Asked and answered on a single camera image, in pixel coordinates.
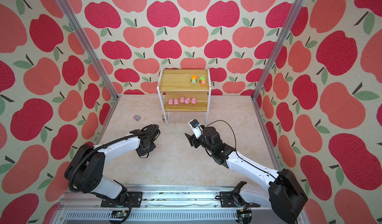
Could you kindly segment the wooden two-tier white-frame shelf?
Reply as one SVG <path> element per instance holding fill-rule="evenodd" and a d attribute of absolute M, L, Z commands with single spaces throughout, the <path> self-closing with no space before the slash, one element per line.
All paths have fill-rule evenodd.
<path fill-rule="evenodd" d="M 196 75 L 197 84 L 191 85 L 192 75 Z M 206 86 L 200 85 L 200 76 L 204 76 L 207 81 Z M 212 92 L 212 82 L 210 78 L 210 68 L 205 69 L 166 69 L 161 68 L 159 81 L 157 84 L 157 93 L 160 99 L 165 123 L 169 124 L 171 112 L 203 112 L 205 122 L 209 120 L 210 98 Z M 168 105 L 168 100 L 180 99 L 185 97 L 196 98 L 197 103 Z"/>

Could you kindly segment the multicolour toy car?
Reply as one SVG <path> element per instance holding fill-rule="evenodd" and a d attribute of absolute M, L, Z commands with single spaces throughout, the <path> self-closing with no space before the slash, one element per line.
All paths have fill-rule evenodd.
<path fill-rule="evenodd" d="M 207 85 L 207 81 L 206 81 L 206 78 L 204 76 L 200 76 L 200 85 L 201 86 Z"/>

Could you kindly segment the orange green toy car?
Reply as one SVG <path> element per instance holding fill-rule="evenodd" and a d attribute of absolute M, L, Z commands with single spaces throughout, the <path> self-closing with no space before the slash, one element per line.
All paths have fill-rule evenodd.
<path fill-rule="evenodd" d="M 196 75 L 192 75 L 191 85 L 196 85 L 196 84 L 197 84 L 197 77 Z"/>

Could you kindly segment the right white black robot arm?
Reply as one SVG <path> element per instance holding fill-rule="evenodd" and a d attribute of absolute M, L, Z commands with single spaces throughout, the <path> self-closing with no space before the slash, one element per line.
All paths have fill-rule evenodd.
<path fill-rule="evenodd" d="M 296 223 L 308 197 L 290 170 L 277 171 L 246 158 L 236 148 L 224 143 L 212 126 L 195 123 L 190 127 L 193 134 L 186 137 L 192 147 L 202 146 L 217 164 L 243 174 L 264 189 L 257 191 L 254 186 L 241 181 L 232 195 L 238 206 L 258 204 L 271 208 L 285 223 Z"/>

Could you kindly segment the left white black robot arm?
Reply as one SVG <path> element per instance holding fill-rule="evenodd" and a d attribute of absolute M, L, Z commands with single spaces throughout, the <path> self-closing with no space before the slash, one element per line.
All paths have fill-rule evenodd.
<path fill-rule="evenodd" d="M 123 204 L 129 200 L 127 188 L 117 181 L 104 177 L 104 166 L 113 159 L 134 151 L 140 158 L 147 158 L 159 137 L 157 124 L 136 129 L 129 135 L 98 146 L 82 145 L 64 173 L 71 192 L 91 193 L 102 199 Z"/>

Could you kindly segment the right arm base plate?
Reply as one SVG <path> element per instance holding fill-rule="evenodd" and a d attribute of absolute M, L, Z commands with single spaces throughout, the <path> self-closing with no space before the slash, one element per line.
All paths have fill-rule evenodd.
<path fill-rule="evenodd" d="M 219 198 L 216 196 L 216 199 L 220 200 L 220 205 L 222 208 L 246 208 L 249 206 L 253 208 L 261 207 L 259 204 L 256 203 L 247 203 L 239 194 L 234 193 L 232 191 L 220 192 Z"/>

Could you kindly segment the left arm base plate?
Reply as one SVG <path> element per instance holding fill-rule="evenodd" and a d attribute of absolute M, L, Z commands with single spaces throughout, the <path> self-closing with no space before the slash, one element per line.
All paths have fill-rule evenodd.
<path fill-rule="evenodd" d="M 112 199 L 111 201 L 103 199 L 100 206 L 102 208 L 125 208 L 125 206 L 121 204 L 130 204 L 133 208 L 139 208 L 142 195 L 142 192 L 123 192 L 116 199 Z"/>

